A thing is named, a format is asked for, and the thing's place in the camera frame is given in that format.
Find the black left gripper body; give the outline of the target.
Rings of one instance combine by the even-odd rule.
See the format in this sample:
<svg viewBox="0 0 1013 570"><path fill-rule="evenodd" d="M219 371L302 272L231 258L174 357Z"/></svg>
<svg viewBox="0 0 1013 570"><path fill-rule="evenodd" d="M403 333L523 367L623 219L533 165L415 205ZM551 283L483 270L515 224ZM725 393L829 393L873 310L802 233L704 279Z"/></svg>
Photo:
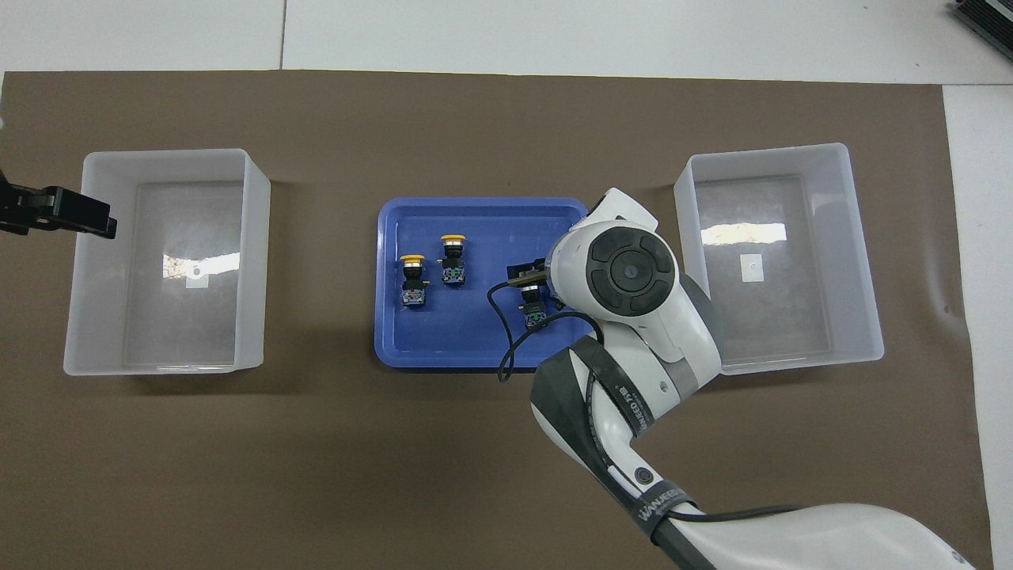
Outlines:
<svg viewBox="0 0 1013 570"><path fill-rule="evenodd" d="M30 230L50 230L41 217L50 206L50 196L33 188L1 183L1 230L25 237Z"/></svg>

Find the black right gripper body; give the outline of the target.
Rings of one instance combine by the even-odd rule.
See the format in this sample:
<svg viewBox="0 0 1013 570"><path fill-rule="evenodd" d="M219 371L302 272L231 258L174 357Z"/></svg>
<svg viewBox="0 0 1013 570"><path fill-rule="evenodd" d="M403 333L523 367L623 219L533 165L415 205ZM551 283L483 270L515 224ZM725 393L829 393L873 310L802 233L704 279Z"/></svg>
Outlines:
<svg viewBox="0 0 1013 570"><path fill-rule="evenodd" d="M532 262L506 266L506 287L519 290L540 290L548 284L548 272L543 257L538 257Z"/></svg>

